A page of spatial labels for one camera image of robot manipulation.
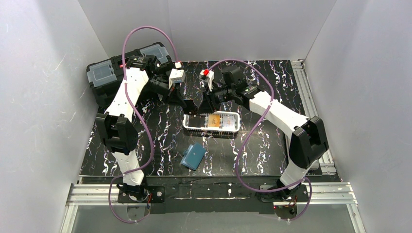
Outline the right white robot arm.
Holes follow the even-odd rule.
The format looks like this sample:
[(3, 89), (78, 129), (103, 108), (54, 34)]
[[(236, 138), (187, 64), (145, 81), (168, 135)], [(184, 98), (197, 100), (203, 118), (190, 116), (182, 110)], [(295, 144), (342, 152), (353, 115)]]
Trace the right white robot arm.
[(198, 112), (214, 113), (221, 103), (233, 100), (280, 129), (290, 140), (289, 162), (276, 185), (259, 190), (259, 194), (266, 199), (289, 198), (297, 191), (315, 161), (329, 150), (323, 120), (318, 116), (298, 114), (272, 98), (262, 85), (248, 84), (237, 66), (224, 68), (222, 75), (224, 83), (218, 83), (212, 70), (203, 69), (200, 72), (199, 79), (204, 82), (205, 91)]

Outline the black VIP card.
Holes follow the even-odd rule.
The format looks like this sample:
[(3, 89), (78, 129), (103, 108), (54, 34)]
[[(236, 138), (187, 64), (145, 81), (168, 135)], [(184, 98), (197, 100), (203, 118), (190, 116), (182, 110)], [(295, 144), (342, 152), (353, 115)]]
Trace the black VIP card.
[(182, 107), (185, 115), (196, 115), (198, 107), (195, 105), (194, 100), (186, 99), (184, 100), (184, 106)]

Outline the blue leather card holder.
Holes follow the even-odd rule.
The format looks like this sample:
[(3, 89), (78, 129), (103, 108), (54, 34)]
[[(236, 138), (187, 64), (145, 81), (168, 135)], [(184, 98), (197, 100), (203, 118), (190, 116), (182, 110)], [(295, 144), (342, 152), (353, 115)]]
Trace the blue leather card holder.
[(206, 149), (201, 144), (197, 142), (195, 144), (191, 144), (183, 152), (183, 158), (180, 164), (191, 170), (196, 170), (203, 160), (205, 153)]

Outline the white plastic basket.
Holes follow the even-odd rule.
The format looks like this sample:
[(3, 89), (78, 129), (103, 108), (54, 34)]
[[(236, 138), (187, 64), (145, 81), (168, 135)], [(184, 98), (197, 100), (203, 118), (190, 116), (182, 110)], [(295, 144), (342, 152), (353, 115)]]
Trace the white plastic basket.
[(216, 111), (212, 114), (183, 115), (183, 127), (190, 131), (236, 133), (240, 130), (240, 115)]

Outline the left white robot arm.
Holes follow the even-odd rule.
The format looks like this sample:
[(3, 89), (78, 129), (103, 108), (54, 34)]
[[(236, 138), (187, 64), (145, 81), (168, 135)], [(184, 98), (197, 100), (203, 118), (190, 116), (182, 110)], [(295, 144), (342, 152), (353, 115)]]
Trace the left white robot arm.
[(135, 151), (138, 131), (132, 124), (133, 116), (142, 119), (136, 109), (139, 97), (143, 92), (157, 94), (162, 102), (180, 106), (185, 114), (195, 114), (198, 108), (181, 94), (186, 77), (182, 62), (162, 64), (155, 55), (134, 55), (121, 57), (120, 68), (123, 80), (108, 108), (96, 115), (96, 126), (122, 172), (122, 182), (117, 185), (120, 194), (143, 202), (150, 199), (150, 193)]

